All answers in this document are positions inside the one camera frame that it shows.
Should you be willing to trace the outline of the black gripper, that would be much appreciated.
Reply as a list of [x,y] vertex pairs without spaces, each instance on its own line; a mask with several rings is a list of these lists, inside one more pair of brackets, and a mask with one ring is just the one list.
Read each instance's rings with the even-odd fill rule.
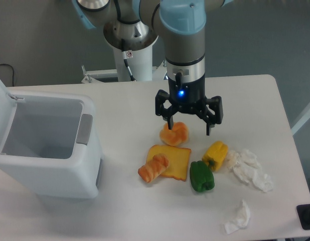
[[204,75],[198,80],[183,83],[179,74],[178,81],[169,77],[168,83],[170,93],[160,89],[155,96],[155,114],[163,117],[169,130],[174,126],[173,116],[177,112],[196,114],[206,123],[207,136],[215,125],[222,123],[222,97],[206,98]]

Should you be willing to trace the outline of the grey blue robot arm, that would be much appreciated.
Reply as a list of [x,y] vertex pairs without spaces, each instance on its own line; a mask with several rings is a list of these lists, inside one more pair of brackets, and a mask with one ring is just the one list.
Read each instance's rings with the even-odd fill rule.
[[143,50],[162,38],[169,90],[155,97],[156,115],[172,129],[180,112],[197,115],[208,131],[223,119],[222,98],[205,95],[206,13],[225,1],[73,1],[87,26],[103,27],[129,69],[128,52]]

